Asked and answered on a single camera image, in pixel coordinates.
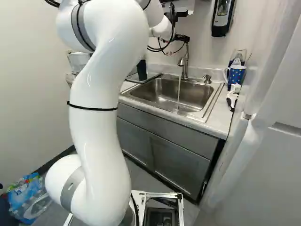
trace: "blue mug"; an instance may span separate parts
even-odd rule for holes
[[[226,74],[228,70],[229,70],[229,77],[227,79],[228,80],[227,83],[228,83],[228,91],[230,91],[231,84],[238,83],[241,85],[242,79],[246,71],[246,67],[241,65],[231,65],[231,67],[225,68],[224,71],[225,79],[227,77]]]

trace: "running water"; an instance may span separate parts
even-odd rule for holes
[[[177,100],[177,109],[180,110],[180,87],[181,87],[181,76],[179,76],[179,85],[178,85],[178,100]]]

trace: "blue plastic bag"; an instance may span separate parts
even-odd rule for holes
[[[36,217],[50,205],[51,199],[38,173],[24,176],[11,185],[8,190],[9,211],[25,224],[32,224]]]

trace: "sink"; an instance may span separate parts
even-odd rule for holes
[[[178,76],[163,74],[145,84],[134,86],[121,95],[179,115],[203,118],[221,87],[219,82],[206,85],[203,79],[181,80],[178,103],[178,85]]]

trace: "soap dispenser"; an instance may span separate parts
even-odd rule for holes
[[[236,0],[215,0],[212,17],[212,37],[226,36],[233,22]]]

